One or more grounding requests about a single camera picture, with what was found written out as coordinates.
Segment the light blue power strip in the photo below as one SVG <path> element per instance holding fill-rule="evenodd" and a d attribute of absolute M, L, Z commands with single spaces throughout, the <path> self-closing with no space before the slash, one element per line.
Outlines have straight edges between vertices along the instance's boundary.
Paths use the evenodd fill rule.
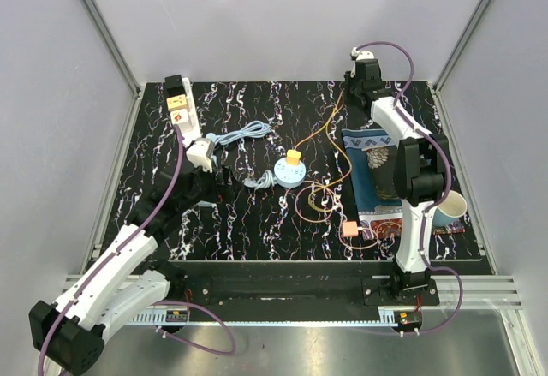
<path fill-rule="evenodd" d="M 217 204 L 216 203 L 211 203 L 211 202 L 207 202 L 207 201 L 200 201 L 198 202 L 198 207 L 203 207 L 203 208 L 217 208 Z"/>

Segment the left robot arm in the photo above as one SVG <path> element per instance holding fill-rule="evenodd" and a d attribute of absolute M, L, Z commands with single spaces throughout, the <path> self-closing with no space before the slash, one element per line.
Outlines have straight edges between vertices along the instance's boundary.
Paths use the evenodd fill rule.
<path fill-rule="evenodd" d="M 138 200 L 116 238 L 92 267 L 55 301 L 37 301 L 29 312 L 33 346 L 39 351 L 38 373 L 54 361 L 73 375 L 87 372 L 108 339 L 136 314 L 164 301 L 187 296 L 186 272 L 167 261 L 149 263 L 141 279 L 125 290 L 120 285 L 174 232 L 182 214 L 198 205 L 233 200 L 232 172 L 211 172 L 191 164 L 160 174 Z"/>

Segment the beige travel adapter cube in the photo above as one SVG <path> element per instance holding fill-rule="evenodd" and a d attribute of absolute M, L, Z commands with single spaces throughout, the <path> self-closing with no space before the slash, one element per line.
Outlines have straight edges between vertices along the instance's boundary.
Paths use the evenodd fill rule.
<path fill-rule="evenodd" d="M 188 108 L 188 100 L 184 94 L 167 98 L 166 103 L 168 111 L 186 110 Z"/>

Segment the white multicolour power strip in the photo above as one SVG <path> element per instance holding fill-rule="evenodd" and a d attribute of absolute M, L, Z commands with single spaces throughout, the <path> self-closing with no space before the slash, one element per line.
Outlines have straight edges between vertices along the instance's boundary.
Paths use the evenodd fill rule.
<path fill-rule="evenodd" d="M 190 118 L 191 125 L 187 128 L 179 128 L 182 138 L 183 138 L 183 145 L 185 147 L 189 147 L 189 145 L 196 139 L 202 137 L 202 132 L 200 129 L 200 121 L 198 118 L 198 113 L 196 110 L 196 103 L 194 100 L 193 90 L 192 90 L 192 84 L 188 77 L 182 77 L 182 81 L 186 90 L 185 96 L 188 100 L 188 115 Z"/>

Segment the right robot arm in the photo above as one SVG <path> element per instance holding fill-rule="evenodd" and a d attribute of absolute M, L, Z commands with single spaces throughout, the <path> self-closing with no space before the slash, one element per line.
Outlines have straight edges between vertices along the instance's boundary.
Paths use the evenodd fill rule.
<path fill-rule="evenodd" d="M 352 60 L 352 69 L 344 74 L 346 101 L 363 108 L 397 143 L 393 182 L 402 201 L 402 235 L 388 286 L 391 299 L 404 305 L 430 281 L 427 241 L 437 205 L 446 199 L 452 183 L 449 142 L 420 125 L 390 94 L 371 52 Z"/>

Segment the yellow USB charger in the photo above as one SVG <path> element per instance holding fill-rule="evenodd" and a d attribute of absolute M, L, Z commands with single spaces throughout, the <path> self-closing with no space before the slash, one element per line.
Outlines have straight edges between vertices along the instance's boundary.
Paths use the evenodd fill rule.
<path fill-rule="evenodd" d="M 298 166 L 301 162 L 301 152 L 289 149 L 286 153 L 286 163 L 290 166 Z"/>

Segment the round light blue socket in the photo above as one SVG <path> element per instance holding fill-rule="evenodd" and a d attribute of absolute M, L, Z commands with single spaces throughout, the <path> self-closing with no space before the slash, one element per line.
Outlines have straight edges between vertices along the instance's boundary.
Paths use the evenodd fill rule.
<path fill-rule="evenodd" d="M 280 158 L 273 170 L 275 182 L 284 188 L 299 187 L 304 182 L 306 173 L 306 166 L 301 161 L 297 165 L 292 165 L 286 158 Z"/>

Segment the white cube socket adapter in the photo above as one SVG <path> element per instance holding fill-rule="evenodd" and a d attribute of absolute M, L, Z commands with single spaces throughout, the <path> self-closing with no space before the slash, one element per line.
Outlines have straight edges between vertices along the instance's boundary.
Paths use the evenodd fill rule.
<path fill-rule="evenodd" d="M 187 128 L 191 125 L 188 111 L 186 109 L 173 110 L 170 113 L 170 120 L 179 128 Z"/>

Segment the pink USB charger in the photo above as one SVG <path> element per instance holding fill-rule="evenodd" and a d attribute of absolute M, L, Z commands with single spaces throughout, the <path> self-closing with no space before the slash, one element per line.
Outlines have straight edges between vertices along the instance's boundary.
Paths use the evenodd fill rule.
<path fill-rule="evenodd" d="M 360 227 L 355 221 L 346 221 L 342 223 L 341 235 L 343 237 L 357 237 L 360 234 Z"/>

